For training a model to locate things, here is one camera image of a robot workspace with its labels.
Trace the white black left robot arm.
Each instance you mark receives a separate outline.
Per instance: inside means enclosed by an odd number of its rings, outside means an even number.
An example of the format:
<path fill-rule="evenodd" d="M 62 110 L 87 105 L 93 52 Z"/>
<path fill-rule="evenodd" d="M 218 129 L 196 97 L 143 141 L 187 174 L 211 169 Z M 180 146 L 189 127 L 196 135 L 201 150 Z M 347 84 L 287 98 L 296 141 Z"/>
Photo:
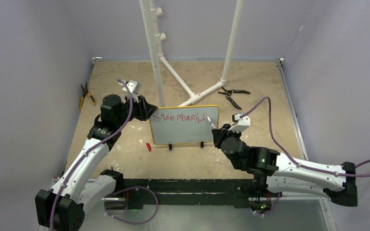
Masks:
<path fill-rule="evenodd" d="M 123 175 L 107 169 L 90 185 L 87 182 L 102 159 L 111 151 L 122 129 L 133 119 L 147 121 L 158 109 L 145 97 L 131 94 L 125 102 L 118 95 L 104 97 L 84 146 L 64 175 L 48 191 L 35 197 L 38 224 L 52 231 L 77 231 L 85 215 L 103 197 L 124 192 Z"/>

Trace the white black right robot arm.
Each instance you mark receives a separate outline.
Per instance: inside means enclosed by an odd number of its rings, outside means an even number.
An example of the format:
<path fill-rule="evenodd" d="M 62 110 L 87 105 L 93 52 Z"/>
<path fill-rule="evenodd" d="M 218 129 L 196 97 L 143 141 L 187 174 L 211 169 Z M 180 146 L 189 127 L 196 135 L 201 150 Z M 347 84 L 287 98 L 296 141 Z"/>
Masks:
<path fill-rule="evenodd" d="M 236 170 L 254 175 L 252 192 L 297 192 L 329 198 L 336 205 L 356 207 L 356 165 L 324 165 L 296 158 L 266 147 L 248 146 L 241 133 L 230 131 L 230 125 L 211 130 L 214 146 L 220 149 Z"/>

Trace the yellow framed whiteboard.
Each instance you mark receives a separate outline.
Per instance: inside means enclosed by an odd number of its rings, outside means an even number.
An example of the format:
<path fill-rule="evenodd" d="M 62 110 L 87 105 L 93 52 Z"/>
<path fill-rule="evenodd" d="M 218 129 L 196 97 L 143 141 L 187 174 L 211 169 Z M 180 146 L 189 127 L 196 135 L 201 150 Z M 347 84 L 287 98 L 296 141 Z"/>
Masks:
<path fill-rule="evenodd" d="M 159 108 L 149 118 L 153 143 L 213 142 L 207 116 L 219 127 L 220 108 L 217 105 Z"/>

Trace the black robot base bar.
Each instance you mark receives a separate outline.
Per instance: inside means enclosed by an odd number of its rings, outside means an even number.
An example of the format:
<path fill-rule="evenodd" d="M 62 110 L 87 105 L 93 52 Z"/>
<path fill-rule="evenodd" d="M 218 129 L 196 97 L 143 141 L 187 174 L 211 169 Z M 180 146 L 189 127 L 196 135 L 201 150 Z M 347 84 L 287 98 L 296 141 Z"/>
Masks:
<path fill-rule="evenodd" d="M 281 197 L 252 179 L 126 179 L 117 171 L 106 169 L 111 176 L 114 197 L 123 198 L 128 209 L 144 205 L 211 205 L 249 208 L 267 198 Z"/>

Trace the red marker cap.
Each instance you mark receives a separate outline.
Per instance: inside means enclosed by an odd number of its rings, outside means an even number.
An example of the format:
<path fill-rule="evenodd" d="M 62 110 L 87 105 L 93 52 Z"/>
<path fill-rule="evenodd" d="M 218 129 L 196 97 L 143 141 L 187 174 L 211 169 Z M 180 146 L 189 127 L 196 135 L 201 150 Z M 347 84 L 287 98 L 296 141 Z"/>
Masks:
<path fill-rule="evenodd" d="M 146 143 L 146 146 L 147 146 L 147 149 L 148 149 L 149 151 L 151 151 L 151 150 L 152 150 L 151 145 L 150 145 L 149 143 Z"/>

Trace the white red whiteboard marker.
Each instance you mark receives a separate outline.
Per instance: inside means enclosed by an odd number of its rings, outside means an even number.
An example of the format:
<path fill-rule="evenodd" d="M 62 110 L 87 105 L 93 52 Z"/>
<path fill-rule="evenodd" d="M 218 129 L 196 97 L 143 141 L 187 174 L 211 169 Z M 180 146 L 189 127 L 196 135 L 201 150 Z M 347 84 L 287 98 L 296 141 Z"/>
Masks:
<path fill-rule="evenodd" d="M 216 125 L 214 124 L 214 122 L 212 121 L 212 119 L 209 116 L 207 116 L 207 120 L 209 121 L 209 123 L 211 124 L 211 127 L 213 129 L 217 129 Z"/>

